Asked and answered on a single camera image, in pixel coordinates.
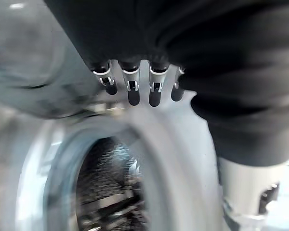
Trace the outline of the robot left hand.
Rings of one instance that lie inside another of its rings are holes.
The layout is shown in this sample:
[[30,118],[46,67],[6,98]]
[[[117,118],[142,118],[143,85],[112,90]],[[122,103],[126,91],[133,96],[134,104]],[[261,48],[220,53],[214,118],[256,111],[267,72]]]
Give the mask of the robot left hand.
[[212,136],[232,231],[261,229],[289,160],[289,0],[48,0],[91,70],[181,67]]

